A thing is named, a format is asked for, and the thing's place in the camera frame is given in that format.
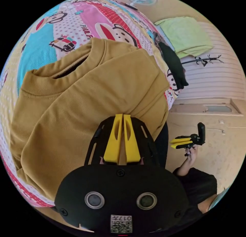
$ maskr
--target green towel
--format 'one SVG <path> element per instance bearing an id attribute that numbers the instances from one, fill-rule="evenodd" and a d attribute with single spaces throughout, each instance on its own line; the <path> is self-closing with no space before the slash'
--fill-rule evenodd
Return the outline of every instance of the green towel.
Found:
<path id="1" fill-rule="evenodd" d="M 162 19 L 155 25 L 160 25 L 180 59 L 188 55 L 195 57 L 213 48 L 209 36 L 194 18 Z"/>

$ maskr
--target qr code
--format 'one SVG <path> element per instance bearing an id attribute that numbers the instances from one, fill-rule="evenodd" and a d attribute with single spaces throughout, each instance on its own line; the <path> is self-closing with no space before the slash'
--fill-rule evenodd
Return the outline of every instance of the qr code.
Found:
<path id="1" fill-rule="evenodd" d="M 132 216 L 111 215 L 111 233 L 132 233 Z"/>

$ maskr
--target yellow plastic part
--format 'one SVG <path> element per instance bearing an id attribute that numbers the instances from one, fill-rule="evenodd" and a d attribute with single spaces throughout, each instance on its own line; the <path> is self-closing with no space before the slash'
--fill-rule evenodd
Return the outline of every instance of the yellow plastic part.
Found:
<path id="1" fill-rule="evenodd" d="M 185 145 L 185 144 L 190 144 L 190 143 L 193 143 L 193 141 L 175 143 L 175 144 L 171 145 L 171 147 L 172 148 L 176 148 L 177 146 Z"/>
<path id="2" fill-rule="evenodd" d="M 116 114 L 112 131 L 109 136 L 108 144 L 104 153 L 104 161 L 110 163 L 118 163 L 120 155 L 120 143 L 122 134 L 123 114 Z"/>
<path id="3" fill-rule="evenodd" d="M 139 162 L 141 157 L 138 150 L 137 140 L 131 122 L 131 115 L 123 115 L 124 120 L 124 135 L 125 135 L 125 150 L 126 162 Z"/>
<path id="4" fill-rule="evenodd" d="M 176 144 L 176 143 L 182 143 L 182 142 L 189 142 L 190 138 L 182 138 L 182 139 L 173 139 L 170 141 L 171 144 Z"/>

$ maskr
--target printed bedsheet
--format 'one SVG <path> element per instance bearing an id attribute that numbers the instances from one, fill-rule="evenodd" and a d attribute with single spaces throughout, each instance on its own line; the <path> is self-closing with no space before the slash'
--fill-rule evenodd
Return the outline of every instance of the printed bedsheet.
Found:
<path id="1" fill-rule="evenodd" d="M 9 150 L 11 120 L 25 73 L 53 63 L 97 37 L 144 48 L 167 77 L 168 67 L 154 46 L 153 31 L 158 32 L 141 12 L 117 1 L 68 0 L 44 14 L 17 42 L 0 78 L 0 154 L 11 180 L 30 205 L 52 207 L 54 202 L 17 178 Z M 173 84 L 172 76 L 167 79 Z M 164 93 L 169 109 L 178 94 L 171 87 Z"/>

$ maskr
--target black cloth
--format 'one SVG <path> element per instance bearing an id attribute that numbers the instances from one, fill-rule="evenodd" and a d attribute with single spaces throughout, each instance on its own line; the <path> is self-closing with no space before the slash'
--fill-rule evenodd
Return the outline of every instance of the black cloth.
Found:
<path id="1" fill-rule="evenodd" d="M 178 226 L 185 227 L 203 216 L 197 205 L 217 194 L 217 180 L 213 175 L 195 168 L 191 168 L 185 176 L 178 176 L 178 169 L 173 174 L 182 183 L 189 200 L 189 208 L 178 224 Z"/>
<path id="2" fill-rule="evenodd" d="M 165 43 L 159 42 L 159 47 L 162 51 L 162 57 L 171 71 L 168 72 L 168 74 L 171 73 L 176 82 L 176 85 L 171 87 L 174 90 L 179 90 L 183 89 L 185 86 L 188 86 L 189 84 L 186 81 L 184 68 L 181 64 L 179 57 Z"/>
<path id="3" fill-rule="evenodd" d="M 188 86 L 189 84 L 187 83 L 185 78 L 185 70 L 181 64 L 179 57 L 166 44 L 165 40 L 159 33 L 154 31 L 153 35 L 155 46 L 159 49 L 159 51 L 161 52 L 161 57 L 169 67 L 167 77 L 170 79 L 173 78 L 176 82 L 171 85 L 172 89 L 174 91 L 178 91 L 179 89 L 183 89 L 185 86 Z"/>
<path id="4" fill-rule="evenodd" d="M 159 163 L 161 167 L 166 166 L 167 151 L 168 151 L 168 126 L 165 122 L 160 134 L 155 140 L 155 146 L 158 153 Z"/>

